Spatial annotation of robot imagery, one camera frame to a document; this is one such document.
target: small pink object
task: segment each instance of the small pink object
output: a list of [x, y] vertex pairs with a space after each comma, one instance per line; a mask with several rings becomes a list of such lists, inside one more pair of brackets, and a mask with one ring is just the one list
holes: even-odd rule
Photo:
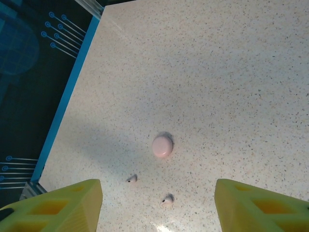
[[172, 153], [173, 143], [166, 136], [158, 136], [153, 141], [153, 153], [159, 158], [164, 158]]

